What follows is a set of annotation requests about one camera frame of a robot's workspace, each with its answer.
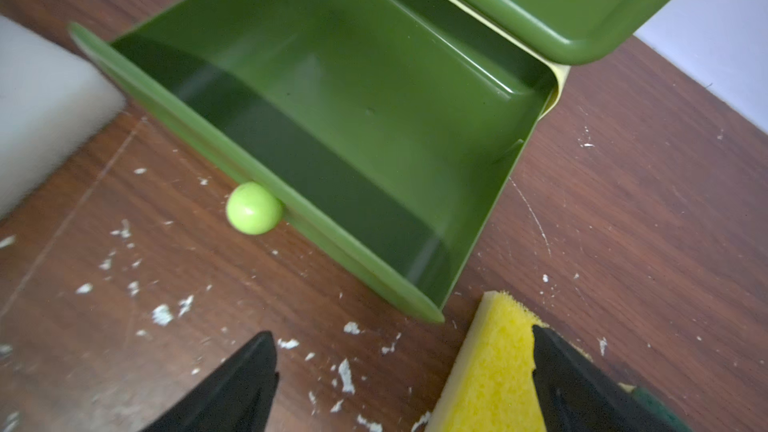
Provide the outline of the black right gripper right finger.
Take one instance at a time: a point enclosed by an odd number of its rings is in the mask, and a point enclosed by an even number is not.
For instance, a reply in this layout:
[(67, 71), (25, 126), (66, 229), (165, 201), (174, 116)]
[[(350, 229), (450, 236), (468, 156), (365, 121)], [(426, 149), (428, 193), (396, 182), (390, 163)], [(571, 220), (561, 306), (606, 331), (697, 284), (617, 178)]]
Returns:
[(534, 325), (532, 379), (547, 431), (676, 431), (553, 329)]

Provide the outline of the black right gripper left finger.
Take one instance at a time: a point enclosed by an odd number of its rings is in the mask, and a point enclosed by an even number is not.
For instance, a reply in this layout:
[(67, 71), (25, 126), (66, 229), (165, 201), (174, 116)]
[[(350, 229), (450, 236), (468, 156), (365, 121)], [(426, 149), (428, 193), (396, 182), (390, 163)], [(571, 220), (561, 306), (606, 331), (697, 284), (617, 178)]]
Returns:
[(147, 425), (146, 431), (263, 431), (279, 373), (273, 335), (262, 331)]

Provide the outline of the green bottom drawer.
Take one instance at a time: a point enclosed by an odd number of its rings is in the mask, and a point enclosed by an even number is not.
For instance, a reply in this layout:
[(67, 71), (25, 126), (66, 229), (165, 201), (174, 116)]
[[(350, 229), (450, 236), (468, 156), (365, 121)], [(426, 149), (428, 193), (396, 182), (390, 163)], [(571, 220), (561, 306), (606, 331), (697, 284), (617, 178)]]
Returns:
[(443, 307), (567, 75), (453, 0), (179, 0), (77, 46), (403, 313)]

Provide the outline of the cream sponge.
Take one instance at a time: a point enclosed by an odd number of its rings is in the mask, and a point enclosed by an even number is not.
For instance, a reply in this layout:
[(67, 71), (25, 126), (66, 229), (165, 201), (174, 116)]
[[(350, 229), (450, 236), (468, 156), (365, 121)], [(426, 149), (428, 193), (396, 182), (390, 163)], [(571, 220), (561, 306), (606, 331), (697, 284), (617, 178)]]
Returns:
[(90, 62), (1, 18), (1, 215), (7, 216), (126, 99)]

